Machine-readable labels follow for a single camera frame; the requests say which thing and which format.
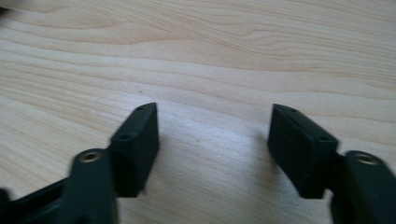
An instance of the light wooden surface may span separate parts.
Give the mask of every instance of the light wooden surface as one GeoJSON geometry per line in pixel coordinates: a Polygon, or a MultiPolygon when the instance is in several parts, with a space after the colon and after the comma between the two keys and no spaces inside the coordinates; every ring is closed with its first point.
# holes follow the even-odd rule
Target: light wooden surface
{"type": "Polygon", "coordinates": [[[272,163],[273,103],[396,170],[396,2],[0,0],[0,186],[19,198],[157,102],[121,223],[331,223],[272,163]]]}

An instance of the black bracket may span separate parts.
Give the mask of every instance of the black bracket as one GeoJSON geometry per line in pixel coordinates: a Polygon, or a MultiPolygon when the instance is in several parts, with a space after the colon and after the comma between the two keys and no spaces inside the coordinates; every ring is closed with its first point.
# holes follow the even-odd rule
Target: black bracket
{"type": "Polygon", "coordinates": [[[333,192],[337,224],[395,224],[396,178],[378,157],[361,151],[345,156],[338,140],[296,109],[274,105],[268,147],[301,197],[333,192]]]}
{"type": "Polygon", "coordinates": [[[15,201],[0,189],[0,223],[118,223],[116,197],[145,187],[159,149],[157,106],[139,106],[111,137],[107,149],[73,160],[70,176],[15,201]]]}

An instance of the metal screw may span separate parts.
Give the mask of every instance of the metal screw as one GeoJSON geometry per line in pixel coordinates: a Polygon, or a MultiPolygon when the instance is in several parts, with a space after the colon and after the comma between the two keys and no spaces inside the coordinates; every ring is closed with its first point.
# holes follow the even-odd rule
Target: metal screw
{"type": "Polygon", "coordinates": [[[102,153],[100,152],[88,152],[84,155],[82,155],[79,160],[81,162],[92,162],[92,161],[97,161],[102,157],[102,153]]]}
{"type": "Polygon", "coordinates": [[[356,154],[355,159],[359,162],[368,164],[368,165],[377,165],[378,160],[376,160],[374,157],[365,155],[365,154],[356,154]]]}

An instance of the black plastic part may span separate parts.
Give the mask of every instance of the black plastic part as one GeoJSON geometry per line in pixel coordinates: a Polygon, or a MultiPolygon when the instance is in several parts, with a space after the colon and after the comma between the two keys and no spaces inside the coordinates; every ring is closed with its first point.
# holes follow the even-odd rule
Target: black plastic part
{"type": "Polygon", "coordinates": [[[396,223],[396,178],[384,162],[349,151],[340,171],[332,189],[334,223],[396,223]]]}
{"type": "Polygon", "coordinates": [[[59,224],[118,223],[108,151],[90,149],[75,157],[62,198],[59,224]]]}
{"type": "Polygon", "coordinates": [[[268,147],[301,197],[323,197],[338,141],[299,111],[274,105],[268,147]]]}
{"type": "Polygon", "coordinates": [[[0,189],[0,223],[7,222],[6,214],[8,212],[9,203],[8,192],[5,189],[0,189]]]}
{"type": "Polygon", "coordinates": [[[108,147],[118,197],[137,197],[146,185],[159,147],[157,105],[141,105],[111,137],[108,147]]]}
{"type": "Polygon", "coordinates": [[[9,223],[56,223],[61,206],[64,180],[13,201],[9,209],[9,223]]]}
{"type": "Polygon", "coordinates": [[[268,147],[301,197],[333,192],[336,224],[396,223],[396,178],[379,158],[336,153],[338,141],[297,110],[274,105],[268,147]]]}

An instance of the wooden table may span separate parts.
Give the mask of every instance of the wooden table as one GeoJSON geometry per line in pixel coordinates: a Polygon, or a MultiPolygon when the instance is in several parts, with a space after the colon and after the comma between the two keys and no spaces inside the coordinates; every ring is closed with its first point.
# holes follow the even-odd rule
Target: wooden table
{"type": "Polygon", "coordinates": [[[19,198],[157,102],[121,223],[331,223],[266,146],[272,104],[396,170],[396,2],[0,0],[0,177],[19,198]]]}

